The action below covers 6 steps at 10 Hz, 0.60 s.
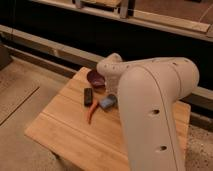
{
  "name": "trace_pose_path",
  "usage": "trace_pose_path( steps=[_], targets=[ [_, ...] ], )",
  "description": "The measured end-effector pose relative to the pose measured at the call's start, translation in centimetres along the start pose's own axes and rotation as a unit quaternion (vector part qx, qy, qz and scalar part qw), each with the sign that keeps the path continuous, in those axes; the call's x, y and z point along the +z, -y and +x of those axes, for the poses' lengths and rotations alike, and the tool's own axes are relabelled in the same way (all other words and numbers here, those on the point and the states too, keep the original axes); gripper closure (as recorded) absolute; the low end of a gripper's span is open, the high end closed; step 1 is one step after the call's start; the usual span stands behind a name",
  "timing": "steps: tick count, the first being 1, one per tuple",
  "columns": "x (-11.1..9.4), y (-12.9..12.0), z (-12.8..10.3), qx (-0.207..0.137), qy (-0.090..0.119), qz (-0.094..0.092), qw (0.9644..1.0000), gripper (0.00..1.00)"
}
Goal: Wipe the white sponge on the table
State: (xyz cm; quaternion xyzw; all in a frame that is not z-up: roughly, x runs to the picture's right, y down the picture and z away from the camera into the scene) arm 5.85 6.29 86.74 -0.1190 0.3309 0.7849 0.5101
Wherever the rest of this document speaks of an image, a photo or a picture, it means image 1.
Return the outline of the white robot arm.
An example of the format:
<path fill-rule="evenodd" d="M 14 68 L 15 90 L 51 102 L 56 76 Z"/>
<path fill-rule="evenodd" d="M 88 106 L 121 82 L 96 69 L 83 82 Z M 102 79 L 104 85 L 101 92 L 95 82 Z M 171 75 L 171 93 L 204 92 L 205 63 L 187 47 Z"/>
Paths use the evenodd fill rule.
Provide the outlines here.
<path fill-rule="evenodd" d="M 172 105 L 198 85 L 184 57 L 125 62 L 113 53 L 97 64 L 106 90 L 117 96 L 131 171 L 186 171 Z"/>

